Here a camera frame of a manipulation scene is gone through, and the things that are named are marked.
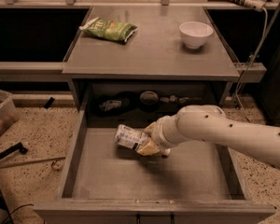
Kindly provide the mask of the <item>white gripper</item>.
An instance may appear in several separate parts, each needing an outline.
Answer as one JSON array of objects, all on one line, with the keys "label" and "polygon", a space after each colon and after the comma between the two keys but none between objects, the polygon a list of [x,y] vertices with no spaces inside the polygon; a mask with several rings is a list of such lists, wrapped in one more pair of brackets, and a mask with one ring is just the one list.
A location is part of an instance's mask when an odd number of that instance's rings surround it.
[{"label": "white gripper", "polygon": [[144,133],[151,135],[153,141],[149,140],[136,150],[142,156],[157,154],[160,152],[158,147],[162,149],[173,148],[181,142],[181,134],[176,126],[175,116],[165,116],[150,123],[144,129]]}]

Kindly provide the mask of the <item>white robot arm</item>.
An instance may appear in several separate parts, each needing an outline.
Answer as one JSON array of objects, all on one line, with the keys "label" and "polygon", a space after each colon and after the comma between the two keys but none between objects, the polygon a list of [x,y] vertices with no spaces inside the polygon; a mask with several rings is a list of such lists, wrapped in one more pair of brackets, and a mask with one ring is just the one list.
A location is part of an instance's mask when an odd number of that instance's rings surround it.
[{"label": "white robot arm", "polygon": [[228,119],[215,105],[188,105],[145,128],[148,140],[138,152],[143,156],[177,147],[191,140],[236,150],[280,170],[280,127]]}]

